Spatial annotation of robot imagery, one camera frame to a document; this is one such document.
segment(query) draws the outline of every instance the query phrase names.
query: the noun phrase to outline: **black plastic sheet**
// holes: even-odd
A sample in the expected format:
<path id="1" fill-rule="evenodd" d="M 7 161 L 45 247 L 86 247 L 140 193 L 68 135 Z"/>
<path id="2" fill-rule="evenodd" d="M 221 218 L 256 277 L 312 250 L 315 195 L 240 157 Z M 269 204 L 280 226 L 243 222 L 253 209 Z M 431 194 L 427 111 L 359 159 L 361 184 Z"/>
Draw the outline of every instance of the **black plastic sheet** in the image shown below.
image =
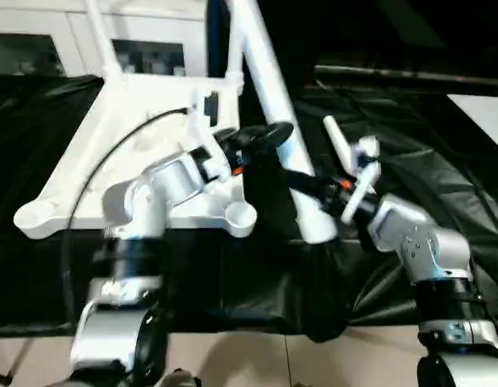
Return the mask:
<path id="1" fill-rule="evenodd" d="M 60 275 L 62 233 L 29 240 L 12 218 L 43 188 L 101 85 L 91 77 L 0 77 L 0 335 L 72 334 Z M 421 204 L 443 226 L 458 225 L 498 316 L 498 147 L 487 135 L 442 95 L 302 92 L 294 104 L 318 169 L 338 168 L 324 115 L 333 114 L 350 140 L 379 138 L 389 162 L 378 191 Z M 164 308 L 173 331 L 248 329 L 322 341 L 349 323 L 416 322 L 413 293 L 394 255 L 365 252 L 356 230 L 342 225 L 340 239 L 302 243 L 275 156 L 244 178 L 259 214 L 247 239 L 216 230 L 165 234 Z M 101 236 L 72 231 L 72 238 L 82 308 Z"/>

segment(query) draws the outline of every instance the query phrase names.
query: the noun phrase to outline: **white panel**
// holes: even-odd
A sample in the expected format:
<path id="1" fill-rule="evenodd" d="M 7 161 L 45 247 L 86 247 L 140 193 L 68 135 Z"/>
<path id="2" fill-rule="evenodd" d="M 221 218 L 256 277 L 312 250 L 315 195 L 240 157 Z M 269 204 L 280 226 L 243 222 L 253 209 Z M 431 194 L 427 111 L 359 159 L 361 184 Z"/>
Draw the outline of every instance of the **white panel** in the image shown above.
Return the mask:
<path id="1" fill-rule="evenodd" d="M 86 71 L 101 75 L 102 64 L 86 14 L 68 14 L 68 18 Z M 104 23 L 106 33 L 111 39 L 183 44 L 186 75 L 191 77 L 206 75 L 203 21 L 104 15 Z"/>
<path id="2" fill-rule="evenodd" d="M 448 97 L 498 145 L 498 97 L 457 94 Z"/>
<path id="3" fill-rule="evenodd" d="M 50 35 L 66 75 L 75 77 L 84 74 L 76 42 L 62 12 L 0 10 L 0 33 Z"/>

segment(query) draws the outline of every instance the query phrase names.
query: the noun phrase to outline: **glass window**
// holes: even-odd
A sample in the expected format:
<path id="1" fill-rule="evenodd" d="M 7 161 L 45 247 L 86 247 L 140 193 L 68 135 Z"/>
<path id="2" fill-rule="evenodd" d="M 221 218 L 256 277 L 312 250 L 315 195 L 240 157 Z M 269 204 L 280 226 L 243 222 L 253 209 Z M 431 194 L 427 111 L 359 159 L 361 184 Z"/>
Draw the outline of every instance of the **glass window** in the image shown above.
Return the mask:
<path id="1" fill-rule="evenodd" d="M 113 45 L 126 73 L 185 75 L 182 44 L 113 40 Z"/>
<path id="2" fill-rule="evenodd" d="M 50 35 L 0 34 L 0 74 L 64 75 Z"/>

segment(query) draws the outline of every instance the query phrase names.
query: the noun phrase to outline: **floor tile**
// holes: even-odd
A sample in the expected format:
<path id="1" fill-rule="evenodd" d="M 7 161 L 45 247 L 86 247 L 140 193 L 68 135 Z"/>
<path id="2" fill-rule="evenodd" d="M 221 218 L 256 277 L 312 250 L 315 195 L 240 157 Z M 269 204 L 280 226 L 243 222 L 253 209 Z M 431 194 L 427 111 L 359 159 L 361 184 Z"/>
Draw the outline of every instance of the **floor tile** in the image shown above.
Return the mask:
<path id="1" fill-rule="evenodd" d="M 7 373 L 25 339 L 0 339 L 0 373 Z M 68 375 L 71 338 L 34 339 L 13 387 L 44 386 Z M 183 368 L 205 387 L 289 387 L 284 336 L 258 333 L 170 337 L 167 372 Z"/>
<path id="2" fill-rule="evenodd" d="M 417 362 L 425 349 L 417 327 L 348 328 L 316 344 L 287 337 L 292 384 L 311 387 L 417 387 Z"/>

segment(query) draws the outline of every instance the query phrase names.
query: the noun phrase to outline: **wire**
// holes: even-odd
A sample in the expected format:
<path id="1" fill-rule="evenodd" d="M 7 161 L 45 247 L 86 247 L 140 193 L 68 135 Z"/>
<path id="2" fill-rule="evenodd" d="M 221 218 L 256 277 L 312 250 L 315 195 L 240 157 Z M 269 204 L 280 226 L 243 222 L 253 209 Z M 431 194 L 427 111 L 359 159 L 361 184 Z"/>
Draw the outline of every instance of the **wire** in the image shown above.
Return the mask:
<path id="1" fill-rule="evenodd" d="M 89 183 L 93 180 L 95 175 L 97 175 L 97 173 L 101 170 L 101 168 L 104 166 L 105 162 L 111 157 L 111 155 L 115 153 L 118 150 L 118 148 L 120 148 L 133 135 L 142 131 L 142 129 L 144 129 L 151 123 L 154 123 L 158 119 L 162 119 L 163 117 L 168 117 L 169 115 L 173 114 L 186 114 L 187 111 L 188 111 L 187 108 L 182 107 L 180 109 L 168 110 L 165 111 L 164 113 L 159 113 L 154 117 L 148 119 L 144 123 L 139 124 L 135 129 L 127 133 L 100 159 L 97 165 L 95 165 L 95 168 L 93 168 L 91 174 L 88 176 L 88 179 L 83 185 L 81 192 L 79 193 L 79 196 L 77 196 L 77 200 L 75 201 L 72 212 L 70 213 L 70 216 L 68 218 L 66 228 L 64 229 L 63 241 L 61 243 L 61 256 L 60 256 L 60 266 L 61 266 L 61 274 L 63 280 L 63 297 L 66 306 L 66 318 L 70 322 L 69 329 L 71 333 L 73 333 L 77 328 L 77 320 L 75 316 L 75 299 L 73 295 L 72 271 L 71 271 L 72 269 L 70 264 L 70 233 L 68 231 L 72 228 L 73 218 L 75 216 L 77 208 L 79 207 L 79 204 L 81 204 L 81 200 L 84 197 L 86 190 L 88 189 Z"/>

